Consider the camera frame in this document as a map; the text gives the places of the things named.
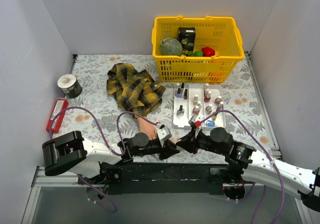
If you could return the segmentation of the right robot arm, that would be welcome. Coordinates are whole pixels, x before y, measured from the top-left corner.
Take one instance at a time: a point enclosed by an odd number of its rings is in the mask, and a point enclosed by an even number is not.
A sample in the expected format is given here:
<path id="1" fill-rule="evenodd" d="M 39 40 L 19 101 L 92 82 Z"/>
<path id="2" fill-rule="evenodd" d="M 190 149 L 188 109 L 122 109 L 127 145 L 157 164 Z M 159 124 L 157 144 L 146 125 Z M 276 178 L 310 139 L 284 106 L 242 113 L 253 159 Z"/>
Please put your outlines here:
<path id="1" fill-rule="evenodd" d="M 185 151 L 198 150 L 224 156 L 227 167 L 213 175 L 215 183 L 238 184 L 253 182 L 284 191 L 311 210 L 320 210 L 320 170 L 297 167 L 267 155 L 254 147 L 236 141 L 223 127 L 211 130 L 209 135 L 192 130 L 176 143 Z"/>

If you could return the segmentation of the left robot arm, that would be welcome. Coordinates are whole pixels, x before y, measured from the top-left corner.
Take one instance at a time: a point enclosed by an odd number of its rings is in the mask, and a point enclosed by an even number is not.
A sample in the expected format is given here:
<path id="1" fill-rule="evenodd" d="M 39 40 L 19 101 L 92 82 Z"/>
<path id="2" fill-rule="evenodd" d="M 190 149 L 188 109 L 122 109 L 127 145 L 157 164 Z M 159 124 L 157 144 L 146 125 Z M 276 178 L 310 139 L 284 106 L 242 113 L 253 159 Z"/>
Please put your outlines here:
<path id="1" fill-rule="evenodd" d="M 104 143 L 84 138 L 80 131 L 72 131 L 42 144 L 44 173 L 51 177 L 72 172 L 101 184 L 107 177 L 101 168 L 102 163 L 123 164 L 133 161 L 133 157 L 153 154 L 165 160 L 180 152 L 170 140 L 170 131 L 163 129 L 159 135 L 150 140 L 145 133 L 139 132 L 123 142 L 112 144 L 109 149 Z"/>

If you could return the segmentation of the yellow plaid shirt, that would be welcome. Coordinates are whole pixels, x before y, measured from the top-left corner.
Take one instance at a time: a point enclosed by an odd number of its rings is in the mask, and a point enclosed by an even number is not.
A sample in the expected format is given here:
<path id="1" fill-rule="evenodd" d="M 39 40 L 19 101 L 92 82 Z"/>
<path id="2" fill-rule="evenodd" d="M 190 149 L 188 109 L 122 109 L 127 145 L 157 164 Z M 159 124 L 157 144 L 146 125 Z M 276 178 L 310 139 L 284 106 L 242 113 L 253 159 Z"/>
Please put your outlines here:
<path id="1" fill-rule="evenodd" d="M 137 71 L 132 64 L 117 63 L 108 72 L 106 91 L 119 108 L 146 117 L 162 104 L 166 88 L 144 69 Z"/>

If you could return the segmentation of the mannequin hand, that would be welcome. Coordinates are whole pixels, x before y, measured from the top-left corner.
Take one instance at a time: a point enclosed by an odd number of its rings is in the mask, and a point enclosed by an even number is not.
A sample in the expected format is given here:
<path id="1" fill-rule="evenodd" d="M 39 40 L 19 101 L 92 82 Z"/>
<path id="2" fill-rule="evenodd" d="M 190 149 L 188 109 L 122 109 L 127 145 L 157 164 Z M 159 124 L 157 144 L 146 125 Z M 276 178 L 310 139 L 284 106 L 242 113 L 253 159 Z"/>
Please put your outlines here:
<path id="1" fill-rule="evenodd" d="M 137 121 L 139 125 L 139 131 L 141 133 L 145 133 L 150 140 L 154 140 L 157 138 L 157 130 L 152 123 L 149 123 L 146 119 L 142 117 L 138 117 Z"/>

